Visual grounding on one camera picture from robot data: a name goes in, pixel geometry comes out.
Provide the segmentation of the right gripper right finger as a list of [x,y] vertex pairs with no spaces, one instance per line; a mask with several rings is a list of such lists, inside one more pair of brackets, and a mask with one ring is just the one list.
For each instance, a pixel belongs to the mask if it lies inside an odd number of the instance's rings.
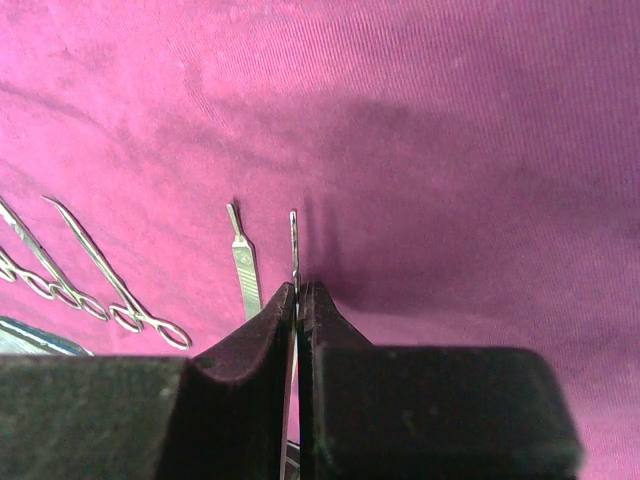
[[584,447],[538,353],[376,345],[319,282],[299,305],[302,478],[579,477]]

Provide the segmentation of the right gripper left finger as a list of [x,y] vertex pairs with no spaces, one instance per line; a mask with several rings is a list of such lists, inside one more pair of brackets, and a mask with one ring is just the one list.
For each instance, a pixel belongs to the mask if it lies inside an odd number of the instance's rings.
[[280,479],[294,289],[192,357],[5,355],[5,479]]

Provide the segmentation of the metal forceps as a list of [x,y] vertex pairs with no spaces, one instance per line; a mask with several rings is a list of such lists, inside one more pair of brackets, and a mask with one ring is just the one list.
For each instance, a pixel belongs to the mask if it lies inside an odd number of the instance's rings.
[[55,295],[51,292],[49,282],[37,275],[36,273],[24,269],[16,263],[4,249],[0,252],[1,278],[7,282],[15,283],[18,280],[23,281],[31,290],[39,296],[54,300]]
[[169,320],[153,316],[146,309],[133,295],[125,281],[116,273],[97,244],[71,211],[53,197],[44,196],[43,199],[53,204],[58,210],[83,249],[119,295],[121,303],[111,303],[108,306],[110,317],[122,328],[135,334],[141,333],[146,326],[149,326],[171,347],[183,351],[188,350],[193,345],[193,342],[186,331]]

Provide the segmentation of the metal scalpel handle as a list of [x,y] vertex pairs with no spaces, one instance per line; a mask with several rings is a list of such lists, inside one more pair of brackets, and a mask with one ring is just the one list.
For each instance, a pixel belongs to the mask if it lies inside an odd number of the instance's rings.
[[294,287],[293,307],[291,313],[291,328],[288,338],[288,356],[286,365],[286,382],[284,394],[284,413],[283,413],[283,429],[282,429],[282,454],[281,454],[281,473],[280,478],[286,479],[287,465],[287,441],[288,441],[288,423],[289,409],[291,402],[291,389],[294,383],[293,375],[297,368],[297,322],[299,316],[299,292],[301,285],[300,262],[299,262],[299,234],[298,234],[298,218],[297,211],[292,209],[289,215],[290,234],[291,234],[291,257],[292,257],[292,284]]
[[251,320],[262,310],[255,250],[243,231],[239,210],[235,203],[228,203],[226,208],[234,230],[231,249],[238,275],[244,312],[246,320]]

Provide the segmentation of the metal surgical scissors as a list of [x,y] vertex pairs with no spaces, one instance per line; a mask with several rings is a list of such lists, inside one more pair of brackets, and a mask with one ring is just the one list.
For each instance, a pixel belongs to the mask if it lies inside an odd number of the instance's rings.
[[49,273],[50,279],[36,274],[49,282],[49,288],[55,295],[54,300],[60,300],[75,310],[84,310],[103,322],[109,321],[110,315],[106,309],[100,305],[97,299],[82,292],[71,282],[27,225],[4,199],[1,199],[1,217]]

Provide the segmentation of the purple cloth wrap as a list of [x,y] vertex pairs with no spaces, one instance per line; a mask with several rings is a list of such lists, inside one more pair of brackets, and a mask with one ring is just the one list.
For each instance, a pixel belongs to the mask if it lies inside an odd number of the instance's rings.
[[639,475],[635,1],[5,1],[1,195],[72,284],[193,353],[305,280],[382,344],[556,370],[586,479]]

